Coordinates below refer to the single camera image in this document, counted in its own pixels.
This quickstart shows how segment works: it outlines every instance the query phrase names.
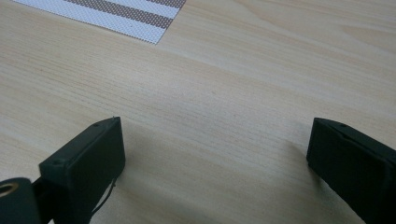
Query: black rubber pad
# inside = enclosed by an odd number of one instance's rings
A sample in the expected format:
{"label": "black rubber pad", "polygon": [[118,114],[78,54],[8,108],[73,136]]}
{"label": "black rubber pad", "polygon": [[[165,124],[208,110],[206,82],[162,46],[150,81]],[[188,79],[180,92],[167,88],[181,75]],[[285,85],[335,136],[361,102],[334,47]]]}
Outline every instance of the black rubber pad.
{"label": "black rubber pad", "polygon": [[396,151],[328,119],[314,119],[308,165],[369,224],[396,223]]}

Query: perforated sheet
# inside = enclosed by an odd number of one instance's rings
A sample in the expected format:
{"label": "perforated sheet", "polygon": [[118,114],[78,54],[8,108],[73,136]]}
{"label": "perforated sheet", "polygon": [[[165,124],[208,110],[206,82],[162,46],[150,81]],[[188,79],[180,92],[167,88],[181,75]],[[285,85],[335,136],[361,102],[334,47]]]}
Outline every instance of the perforated sheet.
{"label": "perforated sheet", "polygon": [[14,0],[157,44],[186,0]]}

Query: wooden table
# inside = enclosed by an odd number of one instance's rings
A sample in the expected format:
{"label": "wooden table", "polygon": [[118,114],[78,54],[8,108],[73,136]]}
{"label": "wooden table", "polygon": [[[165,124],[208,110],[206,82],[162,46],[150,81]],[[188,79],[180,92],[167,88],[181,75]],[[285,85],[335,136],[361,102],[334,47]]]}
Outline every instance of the wooden table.
{"label": "wooden table", "polygon": [[396,148],[394,0],[188,0],[158,45],[0,0],[0,179],[120,116],[92,223],[363,223],[308,169],[314,117]]}

